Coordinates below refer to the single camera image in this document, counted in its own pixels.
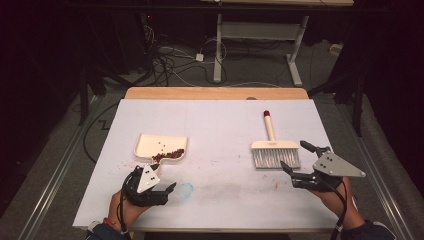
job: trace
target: hand brush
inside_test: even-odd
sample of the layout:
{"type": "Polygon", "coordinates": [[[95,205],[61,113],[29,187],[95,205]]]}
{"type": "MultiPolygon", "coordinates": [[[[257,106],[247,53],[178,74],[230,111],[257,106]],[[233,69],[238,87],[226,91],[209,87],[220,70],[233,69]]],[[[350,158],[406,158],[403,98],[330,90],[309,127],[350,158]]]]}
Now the hand brush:
{"type": "Polygon", "coordinates": [[[256,169],[282,169],[280,161],[291,168],[300,168],[299,146],[292,141],[276,141],[269,111],[264,111],[269,141],[256,141],[251,149],[256,169]]]}

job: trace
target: table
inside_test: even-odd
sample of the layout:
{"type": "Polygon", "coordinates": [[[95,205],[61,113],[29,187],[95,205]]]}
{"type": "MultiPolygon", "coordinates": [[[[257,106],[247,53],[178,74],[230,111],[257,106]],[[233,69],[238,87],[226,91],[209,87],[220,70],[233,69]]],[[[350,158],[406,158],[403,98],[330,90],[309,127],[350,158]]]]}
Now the table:
{"type": "MultiPolygon", "coordinates": [[[[273,4],[273,5],[324,5],[327,7],[352,6],[353,0],[222,0],[223,3],[241,3],[241,4],[273,4]]],[[[218,14],[217,33],[216,33],[216,54],[214,65],[215,82],[221,82],[222,56],[221,46],[222,38],[245,38],[245,39],[269,39],[269,40],[294,40],[294,47],[291,54],[286,55],[287,64],[296,87],[301,87],[299,71],[296,66],[296,56],[302,43],[302,38],[306,30],[309,16],[303,16],[300,23],[297,24],[277,24],[277,23],[254,23],[254,22],[233,22],[223,21],[222,14],[218,14]]]]}
{"type": "MultiPolygon", "coordinates": [[[[336,216],[309,192],[293,188],[287,174],[255,170],[250,144],[266,139],[264,108],[273,116],[276,136],[329,146],[315,105],[303,89],[129,89],[73,226],[84,228],[106,216],[112,193],[136,165],[146,164],[133,153],[136,138],[144,132],[184,135],[189,140],[182,160],[161,166],[158,190],[177,182],[169,202],[143,214],[132,230],[281,233],[332,229],[336,216]]],[[[315,154],[300,149],[299,156],[301,170],[311,172],[315,154]]]]}

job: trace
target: human hand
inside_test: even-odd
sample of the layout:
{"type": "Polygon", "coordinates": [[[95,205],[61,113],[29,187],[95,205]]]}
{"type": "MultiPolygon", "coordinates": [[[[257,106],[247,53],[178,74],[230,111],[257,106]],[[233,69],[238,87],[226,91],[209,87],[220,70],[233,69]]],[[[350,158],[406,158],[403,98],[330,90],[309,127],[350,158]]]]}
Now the human hand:
{"type": "MultiPolygon", "coordinates": [[[[114,229],[118,232],[122,232],[121,224],[119,223],[119,211],[120,211],[120,198],[121,198],[121,190],[112,195],[112,199],[110,201],[109,206],[109,215],[108,219],[114,223],[114,229]]],[[[131,227],[135,221],[137,221],[138,217],[145,211],[147,211],[150,207],[138,207],[132,205],[128,200],[123,201],[123,211],[124,211],[124,221],[127,228],[131,227]]]]}
{"type": "MultiPolygon", "coordinates": [[[[345,198],[347,197],[347,211],[343,221],[343,227],[345,229],[352,229],[361,226],[365,223],[358,210],[356,209],[352,199],[352,186],[350,180],[347,177],[343,177],[343,183],[341,183],[336,190],[345,198]]],[[[334,214],[340,217],[343,214],[343,203],[340,198],[334,192],[318,192],[310,191],[315,196],[319,197],[322,203],[334,214]]]]}

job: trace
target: wooden table edge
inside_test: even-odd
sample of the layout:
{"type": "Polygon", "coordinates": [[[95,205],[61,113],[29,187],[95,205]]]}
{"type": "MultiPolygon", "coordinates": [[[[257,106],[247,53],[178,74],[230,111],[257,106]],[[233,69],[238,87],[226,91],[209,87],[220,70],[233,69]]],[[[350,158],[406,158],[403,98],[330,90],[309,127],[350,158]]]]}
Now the wooden table edge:
{"type": "Polygon", "coordinates": [[[132,87],[125,99],[163,100],[304,100],[303,88],[132,87]]]}

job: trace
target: dustpan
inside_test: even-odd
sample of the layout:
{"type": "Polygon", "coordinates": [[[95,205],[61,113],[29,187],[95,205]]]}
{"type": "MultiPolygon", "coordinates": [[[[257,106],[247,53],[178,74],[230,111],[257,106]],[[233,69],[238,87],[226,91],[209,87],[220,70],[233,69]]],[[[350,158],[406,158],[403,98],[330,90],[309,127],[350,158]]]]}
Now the dustpan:
{"type": "Polygon", "coordinates": [[[135,145],[134,154],[152,164],[162,164],[165,161],[176,162],[184,157],[187,142],[187,137],[141,133],[135,145]]]}

